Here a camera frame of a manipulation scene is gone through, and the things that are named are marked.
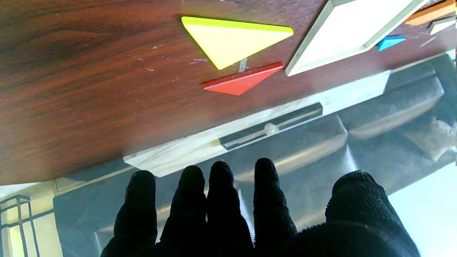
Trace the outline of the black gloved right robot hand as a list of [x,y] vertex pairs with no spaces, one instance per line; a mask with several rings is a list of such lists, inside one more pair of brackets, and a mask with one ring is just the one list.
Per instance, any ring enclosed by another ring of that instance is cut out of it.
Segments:
[[181,174],[157,242],[155,176],[137,171],[102,257],[419,257],[382,186],[361,170],[340,177],[325,223],[298,232],[273,162],[255,166],[252,241],[227,163],[211,167],[209,192],[197,166]]

